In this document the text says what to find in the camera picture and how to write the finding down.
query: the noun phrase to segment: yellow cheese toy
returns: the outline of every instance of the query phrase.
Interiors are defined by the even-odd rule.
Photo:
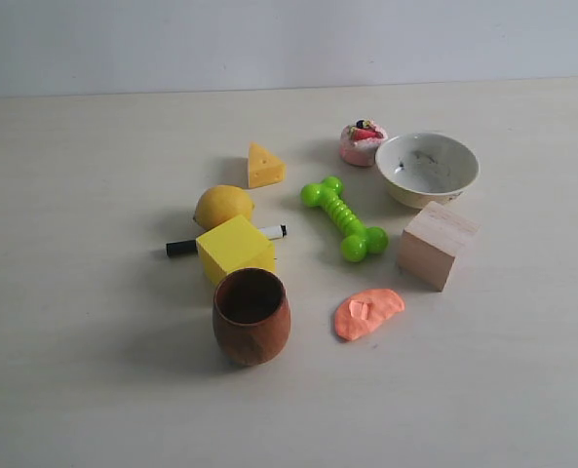
[[[241,268],[263,268],[275,273],[273,242],[242,214],[202,234],[196,245],[204,272],[214,285]]]
[[[250,144],[248,187],[256,188],[285,179],[287,165],[258,143]]]

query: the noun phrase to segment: brown wooden cup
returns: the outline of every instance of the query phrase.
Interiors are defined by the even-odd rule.
[[[260,268],[230,273],[214,292],[212,328],[219,347],[234,362],[255,366],[273,359],[290,334],[284,285]]]

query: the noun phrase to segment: lemon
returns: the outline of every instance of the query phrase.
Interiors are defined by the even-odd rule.
[[[236,215],[251,220],[253,201],[248,192],[234,185],[217,185],[202,194],[193,220],[206,230],[217,227]]]

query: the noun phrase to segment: orange play dough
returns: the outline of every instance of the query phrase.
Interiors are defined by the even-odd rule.
[[[353,341],[404,309],[404,300],[393,290],[364,290],[345,299],[336,309],[334,328],[338,336]]]

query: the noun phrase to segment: pink toy cake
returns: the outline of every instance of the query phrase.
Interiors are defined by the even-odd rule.
[[[388,139],[386,131],[372,120],[359,120],[348,125],[340,135],[340,157],[353,166],[375,164],[375,151]]]

